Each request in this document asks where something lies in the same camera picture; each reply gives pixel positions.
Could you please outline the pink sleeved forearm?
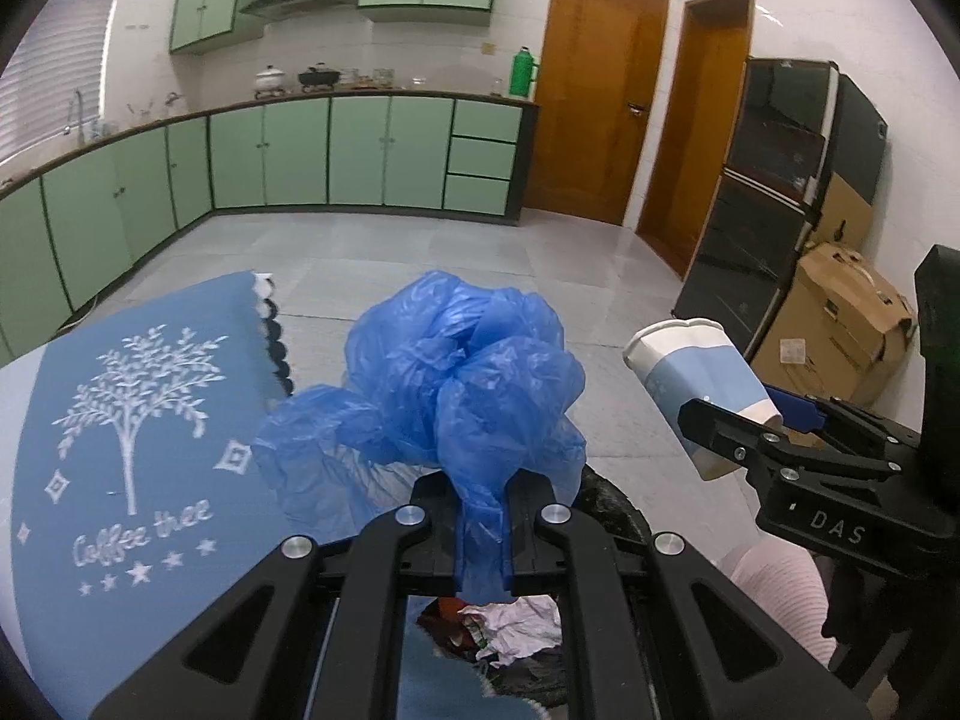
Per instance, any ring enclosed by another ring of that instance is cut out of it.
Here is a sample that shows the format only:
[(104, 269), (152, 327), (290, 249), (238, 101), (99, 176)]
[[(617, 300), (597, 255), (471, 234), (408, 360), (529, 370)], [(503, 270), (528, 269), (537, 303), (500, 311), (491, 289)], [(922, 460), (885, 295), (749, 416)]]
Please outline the pink sleeved forearm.
[(827, 590), (809, 551), (776, 536), (764, 536), (754, 546), (732, 550), (719, 567), (820, 665), (830, 663), (836, 640), (822, 632), (828, 614)]

